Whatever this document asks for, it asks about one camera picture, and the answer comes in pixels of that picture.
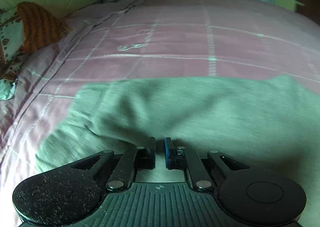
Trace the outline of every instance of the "bedsheet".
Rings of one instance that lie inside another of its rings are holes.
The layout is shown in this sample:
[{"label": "bedsheet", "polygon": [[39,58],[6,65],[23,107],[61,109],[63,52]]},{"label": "bedsheet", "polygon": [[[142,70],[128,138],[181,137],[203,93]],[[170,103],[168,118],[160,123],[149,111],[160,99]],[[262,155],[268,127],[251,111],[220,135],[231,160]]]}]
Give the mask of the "bedsheet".
[{"label": "bedsheet", "polygon": [[[71,20],[94,7],[74,13]],[[104,11],[94,10],[92,18],[103,18]],[[47,57],[45,70],[41,55],[26,64],[19,79],[25,85],[16,90],[22,105],[12,102],[14,108],[6,109],[0,103],[2,112],[6,110],[0,135],[0,200],[6,204],[0,216],[10,218],[6,226],[19,222],[11,204],[15,186],[37,173],[34,155],[40,141],[65,118],[84,84],[184,76],[266,80],[288,74],[320,94],[320,27],[272,4],[146,0],[103,22],[100,19],[99,25],[96,19],[82,19],[81,24],[77,32],[83,33],[81,37],[67,37],[52,46],[55,54]],[[60,48],[65,49],[63,58],[58,55]],[[28,84],[26,76],[36,80]]]}]

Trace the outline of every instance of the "blanket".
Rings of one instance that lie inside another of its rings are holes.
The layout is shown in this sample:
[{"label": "blanket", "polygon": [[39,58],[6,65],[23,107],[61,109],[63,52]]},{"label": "blanket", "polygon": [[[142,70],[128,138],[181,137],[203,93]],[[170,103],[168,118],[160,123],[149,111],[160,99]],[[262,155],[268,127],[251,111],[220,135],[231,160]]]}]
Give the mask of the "blanket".
[{"label": "blanket", "polygon": [[312,227],[320,222],[319,117],[319,96],[288,76],[88,84],[42,141],[36,163],[43,172],[105,149],[154,148],[150,136],[171,137],[201,157],[220,150],[295,180],[307,194],[300,224]]},{"label": "blanket", "polygon": [[[0,218],[5,218],[5,226],[20,225],[21,221],[12,204],[12,192],[19,182],[36,174],[34,155],[38,143],[54,128],[48,131],[48,128],[41,123],[41,128],[35,135],[31,132],[44,118],[48,119],[49,116],[52,116],[54,119],[61,120],[62,116],[66,115],[67,106],[63,108],[61,103],[55,104],[57,100],[55,96],[61,94],[58,91],[73,81],[71,77],[81,69],[87,75],[88,69],[83,67],[83,64],[93,52],[96,53],[99,49],[103,49],[102,45],[102,48],[98,46],[106,39],[110,28],[101,30],[102,34],[99,32],[93,34],[90,33],[93,27],[100,29],[104,25],[112,25],[131,8],[144,1],[121,0],[116,3],[95,4],[74,12],[66,20],[72,31],[59,42],[31,54],[18,76],[18,87],[15,88],[14,98],[0,101],[0,200],[6,204],[6,207],[0,210]],[[87,41],[94,46],[90,48],[86,44]],[[81,61],[82,64],[74,66],[74,63],[66,61],[73,54],[80,57],[78,51],[87,56],[86,60]],[[95,65],[90,64],[89,67],[96,70]],[[60,72],[63,71],[66,71],[68,75],[63,75],[63,80],[56,80],[55,78],[59,77]],[[52,82],[59,85],[54,89],[56,93],[49,95],[46,89],[51,88],[49,84]],[[44,112],[51,105],[55,107],[56,113]],[[29,111],[35,112],[31,116],[33,119],[28,115]]]}]

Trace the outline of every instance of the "pink checkered bedsheet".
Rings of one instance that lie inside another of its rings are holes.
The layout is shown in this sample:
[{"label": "pink checkered bedsheet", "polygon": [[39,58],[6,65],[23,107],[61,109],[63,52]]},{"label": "pink checkered bedsheet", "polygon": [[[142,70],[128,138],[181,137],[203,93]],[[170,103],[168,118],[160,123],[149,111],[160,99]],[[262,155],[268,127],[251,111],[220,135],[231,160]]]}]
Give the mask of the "pink checkered bedsheet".
[{"label": "pink checkered bedsheet", "polygon": [[[146,0],[95,27],[85,26],[88,20],[83,29],[90,32],[68,49],[64,62],[56,50],[49,61],[28,62],[20,75],[18,87],[25,90],[18,88],[16,94],[23,103],[9,103],[0,135],[0,200],[8,207],[7,217],[15,213],[10,204],[14,187],[37,173],[34,155],[40,141],[66,116],[86,83],[182,76],[266,80],[285,73],[320,94],[320,27],[272,4]],[[30,76],[37,78],[32,87]],[[7,226],[17,224],[15,217]]]}]

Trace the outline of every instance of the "white grid line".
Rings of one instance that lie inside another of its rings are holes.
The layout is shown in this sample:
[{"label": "white grid line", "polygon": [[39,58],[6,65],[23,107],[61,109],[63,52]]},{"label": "white grid line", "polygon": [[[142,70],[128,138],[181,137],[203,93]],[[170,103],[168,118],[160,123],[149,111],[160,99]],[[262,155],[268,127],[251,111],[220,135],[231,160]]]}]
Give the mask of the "white grid line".
[{"label": "white grid line", "polygon": [[[92,56],[89,59],[102,59],[108,57],[149,57],[149,58],[168,58],[168,59],[185,59],[185,60],[207,60],[208,58],[201,57],[178,57],[178,56],[164,56],[164,55],[141,55],[141,54],[107,54]],[[68,58],[69,61],[83,60],[84,58]]]},{"label": "white grid line", "polygon": [[300,76],[300,75],[296,75],[296,74],[291,74],[291,73],[288,73],[288,72],[282,72],[282,71],[279,71],[277,69],[273,69],[273,68],[269,68],[269,67],[264,67],[264,66],[249,64],[249,63],[234,62],[234,61],[229,61],[229,60],[221,60],[221,59],[217,59],[217,61],[226,62],[226,63],[236,63],[236,64],[242,64],[242,65],[246,65],[246,66],[257,67],[257,68],[266,69],[266,70],[275,71],[275,72],[280,72],[280,73],[287,74],[287,75],[290,75],[290,76],[294,76],[294,77],[298,77],[298,78],[302,78],[302,79],[306,79],[306,80],[310,80],[310,81],[314,81],[314,82],[320,83],[320,81],[317,81],[317,80],[313,80],[313,79],[310,79],[310,78],[307,78],[307,77],[303,77],[303,76]]},{"label": "white grid line", "polygon": [[302,54],[303,54],[304,57],[306,58],[306,60],[307,60],[307,62],[308,62],[309,68],[312,70],[314,76],[315,76],[317,79],[320,79],[319,72],[318,72],[318,70],[316,69],[316,67],[314,66],[314,64],[312,63],[310,54],[305,50],[304,47],[301,47],[301,48],[302,48]]},{"label": "white grid line", "polygon": [[44,93],[39,93],[38,96],[49,96],[49,97],[59,97],[59,98],[70,98],[70,99],[74,99],[74,97],[71,97],[71,96],[55,95],[55,94],[44,94]]},{"label": "white grid line", "polygon": [[[81,63],[81,65],[79,65],[79,67],[78,67],[76,70],[74,70],[73,73],[71,73],[71,74],[68,76],[68,78],[67,78],[64,82],[62,82],[62,83],[57,87],[57,89],[56,89],[55,92],[54,92],[54,95],[57,94],[58,91],[59,91],[59,89],[60,89],[60,87],[61,87],[64,83],[66,83],[66,82],[70,79],[70,77],[71,77],[77,70],[79,70],[79,69],[82,67],[82,65],[84,65],[84,63],[89,59],[89,57],[92,55],[92,53],[97,49],[97,47],[98,47],[98,46],[102,43],[102,41],[106,38],[106,36],[107,36],[107,34],[109,33],[110,29],[120,20],[120,18],[121,18],[123,15],[124,15],[124,13],[122,13],[121,16],[120,16],[119,18],[117,18],[117,20],[112,24],[112,26],[103,34],[103,36],[101,37],[100,41],[99,41],[99,42],[97,43],[97,45],[90,51],[90,53],[86,56],[86,58],[85,58],[84,61]],[[54,99],[54,97],[51,97],[51,99],[48,101],[48,103],[45,105],[44,109],[42,110],[42,113],[41,113],[40,118],[31,125],[31,127],[30,127],[30,129],[28,130],[26,136],[23,137],[22,145],[21,145],[21,146],[24,145],[24,143],[25,143],[25,141],[27,140],[27,138],[28,138],[29,134],[31,133],[31,131],[35,128],[35,126],[36,126],[36,125],[40,122],[40,120],[43,118],[44,113],[45,113],[45,111],[47,110],[47,107],[49,106],[49,104],[52,102],[53,99]]]},{"label": "white grid line", "polygon": [[215,51],[214,51],[214,36],[212,32],[211,21],[209,17],[209,12],[203,0],[201,0],[201,4],[202,4],[202,10],[204,14],[204,23],[207,30],[209,76],[216,76],[217,68],[216,68],[216,57],[215,57]]},{"label": "white grid line", "polygon": [[[168,7],[163,7],[162,11],[159,13],[159,15],[157,16],[156,20],[155,20],[155,23],[151,26],[151,29],[149,30],[149,32],[147,33],[148,36],[145,37],[145,45],[144,47],[142,48],[141,50],[141,53],[143,54],[145,51],[146,51],[146,48],[149,44],[149,42],[151,41],[151,38],[155,32],[155,29],[156,29],[156,25],[158,24],[159,20],[160,20],[160,17],[162,15],[162,13],[164,12],[165,9],[167,9]],[[130,70],[127,72],[127,74],[123,77],[123,79],[127,79],[130,74],[133,73],[133,71],[135,70],[135,68],[139,65],[140,61],[142,60],[141,56],[132,64]]]},{"label": "white grid line", "polygon": [[[146,26],[146,25],[150,25],[150,24],[131,24],[131,25],[124,25],[124,26],[118,26],[118,27],[113,27],[113,29],[117,29],[117,28],[124,28],[124,27],[129,27],[129,26]],[[192,23],[170,23],[170,24],[157,24],[157,26],[163,26],[163,25],[195,25],[195,26],[206,26],[205,24],[192,24]],[[236,29],[236,28],[230,28],[230,27],[223,27],[223,26],[216,26],[216,25],[211,25],[212,28],[217,28],[217,29],[224,29],[224,30],[231,30],[231,31],[236,31],[236,32],[242,32],[245,34],[251,34],[251,35],[255,35],[255,36],[259,36],[259,37],[266,37],[266,38],[270,38],[270,39],[274,39],[274,40],[278,40],[278,41],[282,41],[282,42],[286,42],[289,44],[293,44],[296,46],[301,46],[298,43],[292,42],[292,41],[288,41],[282,38],[278,38],[278,37],[274,37],[274,36],[270,36],[270,35],[265,35],[265,34],[257,34],[254,32],[250,32],[250,31],[246,31],[246,30],[241,30],[241,29]],[[308,49],[312,52],[315,52],[317,54],[320,55],[320,51],[313,49],[313,48],[308,48],[308,47],[304,47],[305,49]]]},{"label": "white grid line", "polygon": [[[259,28],[258,24],[254,21],[250,19],[250,22],[253,22],[253,27],[254,29],[256,29],[260,34],[262,34],[261,29]],[[276,65],[277,64],[277,58],[276,58],[276,54],[273,52],[273,50],[271,49],[270,45],[268,44],[268,41],[264,39],[264,36],[259,36],[259,40],[267,46],[267,51],[269,53],[272,53],[272,57],[271,57],[271,61]]]},{"label": "white grid line", "polygon": [[[15,151],[11,146],[8,146],[8,149],[9,149],[12,153],[16,154],[18,159],[21,158],[20,153],[18,153],[17,151]],[[27,160],[24,160],[24,162],[25,162],[28,166],[33,167]]]},{"label": "white grid line", "polygon": [[42,78],[42,76],[41,76],[40,74],[37,74],[35,71],[32,71],[32,70],[30,70],[29,68],[26,68],[26,67],[25,67],[24,69],[27,70],[28,72],[30,72],[31,75],[35,75],[35,76],[41,77],[42,80],[50,80],[50,79],[48,79],[48,78]]},{"label": "white grid line", "polygon": [[[51,79],[52,82],[58,82],[58,81],[62,81],[62,80],[65,80],[65,79],[64,78]],[[70,78],[69,82],[83,83],[83,84],[86,84],[86,83],[111,83],[116,80],[122,80],[122,78],[121,77],[119,77],[119,78],[113,77],[112,80],[110,80],[110,79],[104,80],[102,78],[99,78],[99,80],[97,80],[97,79]]]},{"label": "white grid line", "polygon": [[101,31],[101,30],[106,30],[106,29],[109,29],[109,28],[110,28],[110,26],[107,26],[107,27],[104,27],[104,28],[100,28],[100,29],[97,29],[97,30],[93,30],[89,34],[92,34],[94,32],[98,32],[98,31]]}]

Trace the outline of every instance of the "orange patterned pillow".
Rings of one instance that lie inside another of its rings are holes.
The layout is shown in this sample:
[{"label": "orange patterned pillow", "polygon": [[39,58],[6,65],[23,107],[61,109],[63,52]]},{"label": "orange patterned pillow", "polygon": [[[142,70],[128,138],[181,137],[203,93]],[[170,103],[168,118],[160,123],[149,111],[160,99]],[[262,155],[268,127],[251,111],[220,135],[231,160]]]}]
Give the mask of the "orange patterned pillow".
[{"label": "orange patterned pillow", "polygon": [[71,31],[63,21],[35,3],[21,2],[17,11],[24,26],[23,48],[27,54],[58,42]]}]

